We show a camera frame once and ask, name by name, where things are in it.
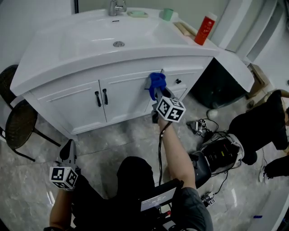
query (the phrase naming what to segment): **chair leg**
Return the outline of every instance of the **chair leg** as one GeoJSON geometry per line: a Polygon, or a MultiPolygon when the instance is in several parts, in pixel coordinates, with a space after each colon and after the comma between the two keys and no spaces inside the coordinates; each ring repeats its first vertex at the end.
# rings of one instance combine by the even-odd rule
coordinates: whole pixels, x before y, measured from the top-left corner
{"type": "Polygon", "coordinates": [[[19,152],[17,152],[15,149],[12,149],[12,151],[15,152],[15,153],[16,153],[17,155],[19,155],[19,156],[22,156],[22,157],[24,157],[24,158],[27,158],[27,159],[35,162],[35,159],[33,159],[33,158],[31,158],[31,157],[28,157],[28,156],[26,156],[26,155],[24,155],[24,154],[22,154],[22,153],[19,153],[19,152]]]}
{"type": "Polygon", "coordinates": [[[40,131],[38,131],[36,128],[34,128],[34,132],[38,135],[40,135],[42,138],[48,140],[49,142],[55,144],[56,146],[60,147],[61,145],[57,142],[55,142],[53,139],[50,139],[48,136],[46,136],[45,134],[41,133],[40,131]]]}

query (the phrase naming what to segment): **gray tile floor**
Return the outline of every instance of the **gray tile floor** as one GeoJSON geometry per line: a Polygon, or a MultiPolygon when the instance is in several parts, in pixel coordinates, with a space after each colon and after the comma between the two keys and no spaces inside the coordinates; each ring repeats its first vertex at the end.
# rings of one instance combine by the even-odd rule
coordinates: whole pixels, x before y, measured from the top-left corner
{"type": "MultiPolygon", "coordinates": [[[[186,114],[174,126],[185,149],[193,152],[200,145],[201,138],[192,134],[186,121],[205,118],[207,109],[190,95],[183,102],[186,114]]],[[[228,129],[232,119],[245,110],[245,99],[218,109],[219,115],[215,120],[220,130],[228,129]]],[[[208,126],[215,129],[213,123],[208,126]]],[[[37,128],[57,142],[67,140],[41,117],[37,128]]],[[[77,149],[77,162],[82,173],[104,198],[116,194],[116,172],[127,156],[144,158],[152,166],[155,182],[158,181],[158,126],[151,124],[150,115],[80,134],[77,149]]],[[[16,156],[6,143],[0,143],[0,218],[10,231],[40,231],[48,226],[49,213],[57,195],[57,189],[48,179],[57,147],[33,134],[19,150],[36,158],[36,162],[32,164],[16,156]]],[[[268,162],[284,155],[272,144],[268,144],[264,151],[268,162]]],[[[285,177],[275,178],[268,185],[259,183],[261,162],[262,151],[259,150],[258,161],[253,166],[242,164],[229,172],[227,181],[215,197],[216,204],[209,208],[215,231],[246,230],[269,193],[289,185],[285,177]]],[[[211,178],[198,189],[199,193],[216,192],[224,179],[225,174],[211,178]]]]}

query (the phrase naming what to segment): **wicker chair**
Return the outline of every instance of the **wicker chair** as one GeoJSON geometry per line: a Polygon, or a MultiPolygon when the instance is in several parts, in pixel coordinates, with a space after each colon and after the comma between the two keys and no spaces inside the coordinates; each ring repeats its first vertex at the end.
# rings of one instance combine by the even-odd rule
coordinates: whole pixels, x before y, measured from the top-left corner
{"type": "Polygon", "coordinates": [[[2,128],[0,128],[0,136],[6,140],[7,145],[13,152],[34,162],[35,159],[16,151],[16,149],[26,143],[32,132],[40,135],[58,147],[60,147],[60,144],[35,128],[38,113],[26,100],[22,100],[14,108],[11,106],[11,102],[16,96],[10,91],[10,85],[17,67],[18,65],[10,66],[0,74],[0,95],[12,110],[6,122],[5,137],[2,135],[2,128]]]}

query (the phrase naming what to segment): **sink basin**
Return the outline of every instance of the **sink basin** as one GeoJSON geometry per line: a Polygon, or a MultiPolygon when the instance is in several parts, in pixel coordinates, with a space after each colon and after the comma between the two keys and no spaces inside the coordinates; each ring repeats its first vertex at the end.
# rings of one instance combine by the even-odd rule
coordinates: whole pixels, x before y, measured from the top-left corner
{"type": "Polygon", "coordinates": [[[203,46],[184,36],[159,10],[145,11],[148,18],[127,13],[110,17],[95,10],[50,22],[39,30],[26,49],[10,89],[21,95],[62,76],[85,69],[128,60],[168,56],[214,56],[217,47],[209,40],[203,46]],[[121,41],[124,46],[115,47],[121,41]]]}
{"type": "Polygon", "coordinates": [[[159,46],[165,44],[188,45],[170,24],[153,18],[106,18],[78,23],[63,32],[61,59],[100,54],[124,49],[159,46]],[[121,41],[122,47],[113,43],[121,41]]]}

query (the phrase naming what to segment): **black shirt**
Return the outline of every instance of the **black shirt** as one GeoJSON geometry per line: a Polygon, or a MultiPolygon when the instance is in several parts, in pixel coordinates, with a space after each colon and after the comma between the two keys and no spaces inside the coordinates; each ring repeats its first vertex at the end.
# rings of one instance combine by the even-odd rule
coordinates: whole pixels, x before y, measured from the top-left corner
{"type": "MultiPolygon", "coordinates": [[[[183,188],[176,201],[172,204],[172,220],[181,227],[196,231],[213,231],[211,216],[201,201],[197,190],[193,188],[183,188]]],[[[97,218],[93,221],[94,229],[97,218]]],[[[85,231],[81,227],[71,229],[73,231],[85,231]]],[[[61,231],[57,228],[48,227],[44,231],[61,231]]]]}
{"type": "Polygon", "coordinates": [[[256,152],[270,142],[277,150],[288,146],[281,91],[274,91],[267,102],[233,119],[229,133],[241,142],[245,153],[256,152]]]}

